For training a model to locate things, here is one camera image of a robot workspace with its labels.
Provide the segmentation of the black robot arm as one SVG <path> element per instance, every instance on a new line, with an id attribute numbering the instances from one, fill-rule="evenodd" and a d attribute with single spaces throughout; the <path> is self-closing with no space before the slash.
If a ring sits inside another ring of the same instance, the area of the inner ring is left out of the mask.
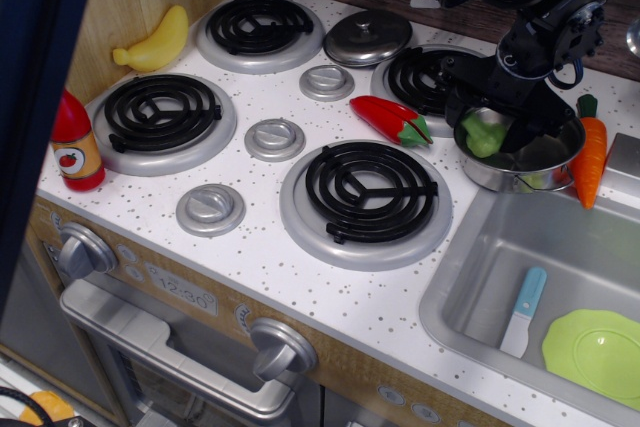
<path id="1" fill-rule="evenodd" d="M 468 0 L 438 0 L 445 8 Z M 459 54 L 441 62 L 446 86 L 445 120 L 458 126 L 467 112 L 486 107 L 511 119 L 501 151 L 512 153 L 544 135 L 558 136 L 575 118 L 556 94 L 571 83 L 557 74 L 570 65 L 583 77 L 583 59 L 595 55 L 604 40 L 607 0 L 483 0 L 516 13 L 514 23 L 491 57 Z"/>

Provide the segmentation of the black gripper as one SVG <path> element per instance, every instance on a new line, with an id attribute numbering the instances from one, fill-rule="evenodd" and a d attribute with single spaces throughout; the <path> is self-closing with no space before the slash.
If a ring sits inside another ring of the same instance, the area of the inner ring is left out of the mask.
<path id="1" fill-rule="evenodd" d="M 486 107 L 510 117 L 503 153 L 514 153 L 544 135 L 557 136 L 576 117 L 544 79 L 519 78 L 499 64 L 499 58 L 448 56 L 440 77 L 447 87 L 445 120 L 455 128 L 470 109 Z"/>

